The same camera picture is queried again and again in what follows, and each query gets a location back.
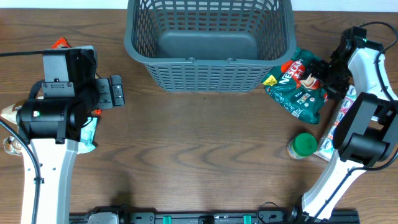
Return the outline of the green Nescafe coffee bag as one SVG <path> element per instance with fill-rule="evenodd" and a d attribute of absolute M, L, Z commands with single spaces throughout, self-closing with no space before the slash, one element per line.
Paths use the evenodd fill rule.
<path fill-rule="evenodd" d="M 297 47 L 293 57 L 271 69 L 261 83 L 266 93 L 291 115 L 305 123 L 318 124 L 319 111 L 328 101 L 328 94 L 319 80 L 304 76 L 312 60 L 320 59 Z"/>

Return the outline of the Kleenex tissue multipack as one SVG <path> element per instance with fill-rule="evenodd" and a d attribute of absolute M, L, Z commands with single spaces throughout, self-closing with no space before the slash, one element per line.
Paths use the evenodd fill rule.
<path fill-rule="evenodd" d="M 332 113 L 330 122 L 328 123 L 328 126 L 326 127 L 326 130 L 323 133 L 320 142 L 318 143 L 318 148 L 315 152 L 315 155 L 327 162 L 330 161 L 333 151 L 335 150 L 333 147 L 333 137 L 335 135 L 335 130 L 356 99 L 356 89 L 353 85 L 350 85 L 345 97 L 338 102 L 336 109 Z"/>

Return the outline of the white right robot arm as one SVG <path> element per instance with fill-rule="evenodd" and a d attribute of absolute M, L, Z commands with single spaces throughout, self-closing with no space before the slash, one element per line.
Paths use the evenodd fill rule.
<path fill-rule="evenodd" d="M 384 67 L 381 43 L 369 40 L 364 25 L 343 31 L 330 62 L 312 60 L 303 74 L 342 98 L 354 81 L 356 100 L 333 136 L 333 155 L 315 185 L 300 198 L 291 223 L 326 223 L 350 185 L 366 171 L 383 170 L 397 159 L 397 96 Z"/>

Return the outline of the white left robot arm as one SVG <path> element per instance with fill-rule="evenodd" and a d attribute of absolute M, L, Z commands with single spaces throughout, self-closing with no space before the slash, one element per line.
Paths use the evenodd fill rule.
<path fill-rule="evenodd" d="M 94 110 L 124 106 L 119 75 L 97 78 L 93 46 L 42 51 L 44 79 L 16 114 L 24 147 L 21 223 L 66 223 L 81 129 Z"/>

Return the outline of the red spaghetti pasta package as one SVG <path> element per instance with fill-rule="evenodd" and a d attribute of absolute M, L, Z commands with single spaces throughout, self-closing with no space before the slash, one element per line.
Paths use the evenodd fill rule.
<path fill-rule="evenodd" d="M 67 39 L 64 37 L 59 38 L 52 46 L 51 49 L 71 48 Z M 103 110 L 94 110 L 95 115 L 101 115 Z"/>

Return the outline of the teal small wrapped packet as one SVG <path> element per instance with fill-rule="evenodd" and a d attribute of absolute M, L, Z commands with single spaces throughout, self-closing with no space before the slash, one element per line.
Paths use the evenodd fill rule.
<path fill-rule="evenodd" d="M 89 118 L 88 122 L 81 129 L 80 142 L 78 144 L 78 154 L 86 154 L 96 148 L 93 141 L 95 137 L 97 122 L 97 118 Z"/>

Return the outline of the green lid jar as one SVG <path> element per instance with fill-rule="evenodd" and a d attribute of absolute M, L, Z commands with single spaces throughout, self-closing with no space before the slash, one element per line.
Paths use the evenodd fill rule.
<path fill-rule="evenodd" d="M 287 144 L 287 152 L 293 159 L 311 156 L 318 147 L 316 138 L 309 133 L 301 133 Z"/>

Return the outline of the grey plastic basket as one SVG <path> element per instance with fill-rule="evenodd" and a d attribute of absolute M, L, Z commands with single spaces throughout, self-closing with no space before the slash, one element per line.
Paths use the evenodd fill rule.
<path fill-rule="evenodd" d="M 289 0 L 130 0 L 124 46 L 167 91 L 249 92 L 296 49 Z"/>

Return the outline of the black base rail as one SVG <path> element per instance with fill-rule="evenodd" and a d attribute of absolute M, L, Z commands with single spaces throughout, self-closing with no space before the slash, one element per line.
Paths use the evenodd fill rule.
<path fill-rule="evenodd" d="M 132 213 L 125 207 L 96 207 L 86 214 L 71 214 L 69 223 L 126 224 L 260 224 L 296 223 L 281 208 L 229 213 Z"/>

